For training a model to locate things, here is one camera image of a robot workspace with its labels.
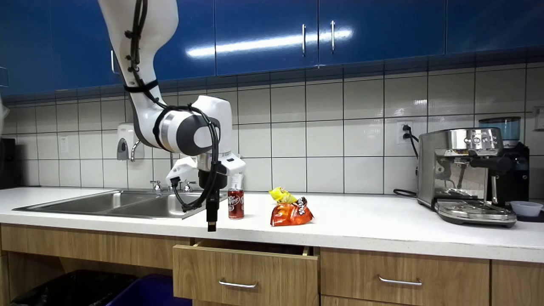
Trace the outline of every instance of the white countertop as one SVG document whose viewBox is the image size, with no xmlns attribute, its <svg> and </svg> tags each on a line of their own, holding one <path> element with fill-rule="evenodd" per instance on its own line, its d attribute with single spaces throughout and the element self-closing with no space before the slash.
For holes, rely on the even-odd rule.
<svg viewBox="0 0 544 306">
<path fill-rule="evenodd" d="M 189 220 L 138 220 L 12 211 L 104 193 L 113 191 L 4 189 L 0 223 L 544 264 L 544 223 L 519 222 L 512 228 L 453 225 L 407 198 L 308 194 L 315 220 L 274 228 L 271 196 L 245 194 L 245 218 L 228 220 L 223 201 L 215 233 L 206 232 L 206 213 Z"/>
</svg>

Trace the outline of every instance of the espresso machine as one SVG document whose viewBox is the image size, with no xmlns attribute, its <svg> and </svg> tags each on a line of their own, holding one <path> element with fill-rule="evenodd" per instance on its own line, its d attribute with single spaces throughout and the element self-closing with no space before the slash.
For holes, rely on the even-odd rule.
<svg viewBox="0 0 544 306">
<path fill-rule="evenodd" d="M 505 208 L 507 201 L 529 194 L 526 172 L 529 150 L 527 160 L 519 154 L 504 148 L 497 128 L 442 130 L 424 135 L 419 203 L 448 222 L 512 227 L 517 216 Z"/>
</svg>

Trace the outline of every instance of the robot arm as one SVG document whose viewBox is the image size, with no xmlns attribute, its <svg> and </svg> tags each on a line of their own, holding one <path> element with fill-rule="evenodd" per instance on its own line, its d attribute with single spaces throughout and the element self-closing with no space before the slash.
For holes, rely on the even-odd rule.
<svg viewBox="0 0 544 306">
<path fill-rule="evenodd" d="M 142 143 L 186 157 L 198 157 L 206 199 L 208 228 L 216 228 L 220 189 L 227 176 L 245 164 L 232 152 L 232 106 L 201 96 L 184 108 L 162 99 L 153 60 L 174 36 L 177 0 L 99 0 L 111 45 L 135 108 L 135 130 Z"/>
</svg>

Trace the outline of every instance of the black appliance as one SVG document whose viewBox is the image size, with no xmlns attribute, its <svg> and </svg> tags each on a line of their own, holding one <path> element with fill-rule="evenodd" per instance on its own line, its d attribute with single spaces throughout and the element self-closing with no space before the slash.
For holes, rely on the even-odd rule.
<svg viewBox="0 0 544 306">
<path fill-rule="evenodd" d="M 16 140 L 0 138 L 0 189 L 23 186 L 21 160 Z"/>
<path fill-rule="evenodd" d="M 529 201 L 529 148 L 522 143 L 504 148 L 502 160 L 505 167 L 497 181 L 499 206 L 509 206 L 509 201 Z"/>
</svg>

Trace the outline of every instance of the drip tray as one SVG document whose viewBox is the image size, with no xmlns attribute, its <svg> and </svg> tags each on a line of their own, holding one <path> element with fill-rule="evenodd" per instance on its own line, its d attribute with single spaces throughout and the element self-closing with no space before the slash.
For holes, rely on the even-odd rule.
<svg viewBox="0 0 544 306">
<path fill-rule="evenodd" d="M 437 215 L 451 223 L 512 227 L 517 216 L 504 208 L 490 206 L 483 201 L 441 199 L 436 205 Z"/>
</svg>

